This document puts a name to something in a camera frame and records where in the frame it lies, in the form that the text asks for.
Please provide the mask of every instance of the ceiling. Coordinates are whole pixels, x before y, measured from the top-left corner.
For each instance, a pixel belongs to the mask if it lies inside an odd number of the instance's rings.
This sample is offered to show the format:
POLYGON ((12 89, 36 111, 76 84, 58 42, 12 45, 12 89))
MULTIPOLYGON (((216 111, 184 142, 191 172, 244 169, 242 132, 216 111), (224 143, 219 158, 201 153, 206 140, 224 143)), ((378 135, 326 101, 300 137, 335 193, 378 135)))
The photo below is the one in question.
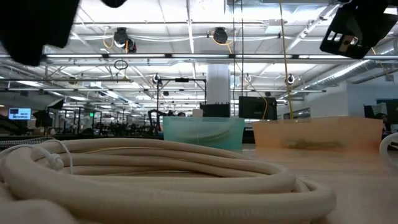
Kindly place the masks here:
MULTIPOLYGON (((260 0, 243 1, 242 16, 239 1, 237 1, 233 16, 233 7, 226 6, 224 1, 129 0, 123 6, 112 9, 98 0, 81 0, 68 45, 64 49, 46 46, 45 53, 72 54, 70 58, 74 58, 73 54, 124 53, 123 49, 112 44, 112 36, 117 27, 126 27, 139 54, 229 54, 228 46, 216 44, 211 36, 216 27, 225 27, 231 41, 229 46, 232 54, 275 54, 281 56, 283 55, 283 38, 279 37, 282 30, 279 1, 268 1, 275 4, 260 4, 260 2, 260 0), (235 42, 233 41, 234 33, 237 37, 235 42)), ((319 49, 319 46, 337 9, 335 5, 330 4, 334 1, 301 1, 302 4, 293 0, 283 2, 287 54, 325 54, 319 49)), ((130 66, 119 71, 114 68, 115 60, 117 58, 114 60, 63 58, 43 62, 40 67, 26 67, 9 60, 2 60, 5 66, 2 68, 4 71, 1 76, 9 78, 12 75, 13 78, 45 78, 47 80, 76 77, 77 79, 91 80, 84 83, 78 82, 76 85, 67 82, 19 82, 11 83, 11 87, 22 85, 27 88, 44 86, 46 88, 89 88, 90 83, 94 83, 94 79, 101 79, 101 83, 97 83, 95 88, 100 86, 105 89, 148 89, 155 88, 152 83, 154 74, 159 74, 161 78, 206 78, 207 64, 216 62, 216 60, 206 59, 162 58, 148 60, 146 58, 130 58, 126 59, 130 66), (123 77, 127 77, 128 82, 122 81, 123 77)), ((286 73, 293 74, 297 78, 296 82, 310 82, 330 69, 341 64, 351 63, 352 60, 329 60, 327 62, 296 60, 287 64, 287 71, 285 71, 282 58, 278 60, 249 60, 243 64, 241 60, 235 62, 238 64, 235 66, 236 77, 241 76, 240 68, 243 67, 244 73, 251 76, 251 83, 255 88, 283 90, 286 73)), ((229 63, 232 75, 234 75, 233 61, 223 61, 223 63, 229 63)), ((164 98, 204 98, 204 92, 200 91, 193 82, 170 82, 165 87, 165 89, 167 88, 188 88, 198 89, 198 91, 170 92, 169 96, 162 96, 164 98)), ((243 88, 251 87, 244 82, 243 88)), ((151 99, 151 95, 154 93, 138 91, 114 91, 113 93, 118 95, 116 100, 112 94, 99 96, 95 91, 77 93, 52 91, 52 93, 86 98, 85 100, 68 98, 68 101, 75 102, 75 104, 87 101, 108 104, 126 102, 121 98, 127 100, 128 103, 155 103, 151 99)), ((249 96, 256 96, 256 94, 248 93, 249 96)), ((168 102, 165 101, 165 109, 172 107, 171 104, 167 104, 168 102)))

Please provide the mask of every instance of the hanging cable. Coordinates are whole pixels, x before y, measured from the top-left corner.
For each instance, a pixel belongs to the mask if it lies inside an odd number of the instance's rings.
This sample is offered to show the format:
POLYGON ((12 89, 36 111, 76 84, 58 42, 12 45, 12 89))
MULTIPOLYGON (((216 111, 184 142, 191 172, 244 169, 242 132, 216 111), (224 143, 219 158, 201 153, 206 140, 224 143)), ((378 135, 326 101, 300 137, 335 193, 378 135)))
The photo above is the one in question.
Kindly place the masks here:
POLYGON ((104 43, 104 46, 105 46, 107 49, 111 49, 111 48, 113 47, 113 42, 114 42, 113 36, 112 36, 112 43, 111 43, 110 46, 108 46, 108 45, 106 44, 105 39, 103 39, 102 41, 103 41, 103 43, 104 43))
POLYGON ((286 92, 287 92, 287 98, 288 98, 288 101, 289 101, 290 119, 293 119, 292 96, 290 94, 289 84, 287 83, 288 74, 287 74, 287 59, 286 59, 286 46, 285 46, 285 28, 284 28, 284 19, 283 19, 282 0, 279 0, 279 9, 280 9, 280 25, 282 27, 282 41, 283 41, 283 49, 284 49, 286 92))
MULTIPOLYGON (((235 37, 236 37, 236 33, 235 33, 235 1, 232 1, 232 25, 233 25, 233 33, 234 33, 234 39, 232 40, 234 42, 234 51, 233 51, 233 53, 235 54, 235 37)), ((232 54, 231 47, 229 47, 229 44, 227 45, 227 47, 228 47, 229 53, 232 54)), ((236 107, 235 107, 236 68, 235 68, 235 64, 236 64, 236 57, 234 57, 234 88, 232 90, 234 116, 236 116, 236 107)))
POLYGON ((266 114, 267 114, 267 110, 268 110, 268 101, 267 101, 267 99, 265 98, 265 97, 263 97, 262 95, 261 95, 261 93, 259 93, 257 90, 256 90, 256 87, 254 87, 252 84, 251 84, 251 82, 249 81, 249 80, 247 80, 246 79, 246 77, 244 78, 246 81, 247 81, 247 83, 251 86, 251 88, 253 88, 253 90, 258 94, 258 95, 260 95, 260 97, 264 100, 264 102, 266 102, 266 109, 264 110, 264 113, 262 114, 262 121, 264 120, 264 118, 266 117, 266 114))
MULTIPOLYGON (((373 53, 374 53, 375 55, 377 54, 373 47, 372 47, 372 51, 373 51, 373 53)), ((379 62, 379 64, 380 64, 381 68, 383 69, 383 72, 384 72, 384 73, 387 75, 387 77, 390 79, 390 81, 392 81, 393 84, 394 84, 395 86, 397 86, 397 84, 395 83, 394 79, 391 78, 390 73, 387 71, 387 69, 384 67, 384 65, 383 65, 381 62, 379 62)))
MULTIPOLYGON (((243 2, 241 2, 241 16, 242 16, 242 83, 243 83, 243 74, 244 74, 244 28, 243 28, 243 2)), ((241 85, 241 95, 243 98, 243 85, 241 85)))

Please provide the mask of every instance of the desk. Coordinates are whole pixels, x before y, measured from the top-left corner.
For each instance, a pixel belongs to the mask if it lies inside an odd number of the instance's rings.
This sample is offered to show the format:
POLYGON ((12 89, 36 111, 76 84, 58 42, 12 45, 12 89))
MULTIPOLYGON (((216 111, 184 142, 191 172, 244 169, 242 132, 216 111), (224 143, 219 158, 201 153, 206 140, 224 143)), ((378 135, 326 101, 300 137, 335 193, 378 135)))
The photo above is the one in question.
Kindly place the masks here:
POLYGON ((377 149, 370 152, 255 149, 248 144, 243 148, 245 155, 286 166, 299 176, 333 188, 337 194, 336 210, 313 224, 398 223, 398 170, 385 166, 377 149))

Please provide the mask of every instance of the white cord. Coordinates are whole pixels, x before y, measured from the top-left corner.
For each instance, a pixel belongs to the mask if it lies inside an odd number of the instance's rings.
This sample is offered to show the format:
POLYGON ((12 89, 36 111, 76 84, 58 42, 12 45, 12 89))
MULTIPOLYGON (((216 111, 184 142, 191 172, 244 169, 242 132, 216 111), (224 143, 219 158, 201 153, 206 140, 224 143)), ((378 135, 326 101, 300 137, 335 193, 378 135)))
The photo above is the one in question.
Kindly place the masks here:
POLYGON ((380 143, 379 150, 380 156, 383 158, 385 163, 398 168, 398 163, 394 162, 394 160, 392 160, 390 155, 388 154, 388 146, 394 139, 398 139, 398 133, 390 134, 389 136, 385 137, 380 143))
MULTIPOLYGON (((73 161, 72 161, 72 155, 70 154, 68 148, 66 147, 66 145, 64 145, 62 142, 58 141, 58 140, 48 140, 46 142, 57 142, 59 143, 63 149, 67 152, 67 154, 69 155, 69 163, 70 163, 70 174, 73 174, 73 161)), ((63 169, 63 161, 60 157, 60 155, 58 154, 51 154, 49 153, 46 149, 44 149, 43 147, 37 146, 37 145, 31 145, 31 144, 22 144, 22 145, 18 145, 18 146, 12 146, 8 149, 5 149, 3 151, 0 152, 0 159, 6 157, 10 152, 16 150, 16 149, 20 149, 22 147, 28 147, 31 149, 36 149, 41 151, 44 156, 47 158, 47 162, 50 164, 50 168, 55 170, 55 171, 60 171, 63 169)))

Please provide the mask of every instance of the cable coil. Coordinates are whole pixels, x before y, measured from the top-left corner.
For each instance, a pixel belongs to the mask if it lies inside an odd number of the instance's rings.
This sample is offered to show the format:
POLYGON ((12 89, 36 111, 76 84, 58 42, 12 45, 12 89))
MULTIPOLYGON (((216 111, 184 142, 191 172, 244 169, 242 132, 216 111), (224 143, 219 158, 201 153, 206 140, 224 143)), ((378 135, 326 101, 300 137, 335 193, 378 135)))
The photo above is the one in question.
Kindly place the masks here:
POLYGON ((148 139, 34 147, 58 154, 65 167, 52 170, 43 152, 24 146, 0 154, 3 180, 17 198, 51 201, 79 220, 302 223, 336 206, 327 187, 296 178, 285 167, 220 149, 148 139))

